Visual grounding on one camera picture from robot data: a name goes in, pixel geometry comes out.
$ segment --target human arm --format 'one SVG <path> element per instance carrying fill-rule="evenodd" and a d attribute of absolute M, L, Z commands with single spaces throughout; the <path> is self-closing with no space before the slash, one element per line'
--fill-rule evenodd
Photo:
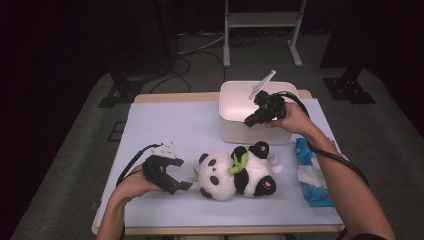
<path fill-rule="evenodd" d="M 141 165 L 135 167 L 112 192 L 97 233 L 97 239 L 119 239 L 124 227 L 126 204 L 147 192 L 162 191 L 158 186 L 149 182 L 142 171 Z"/>
<path fill-rule="evenodd" d="M 317 149 L 341 156 L 325 134 L 294 103 L 285 104 L 287 115 L 266 124 L 282 127 L 305 137 Z M 351 169 L 321 154 L 316 154 L 335 208 L 350 237 L 371 233 L 395 239 L 394 232 L 377 198 L 367 184 Z"/>

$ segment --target panda plush toy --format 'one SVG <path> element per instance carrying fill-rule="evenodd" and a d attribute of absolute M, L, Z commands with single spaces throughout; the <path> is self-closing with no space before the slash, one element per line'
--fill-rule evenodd
<path fill-rule="evenodd" d="M 199 159 L 200 193 L 218 201 L 230 200 L 236 193 L 246 197 L 272 195 L 276 183 L 268 162 L 269 145 L 238 146 L 231 154 L 203 154 Z"/>

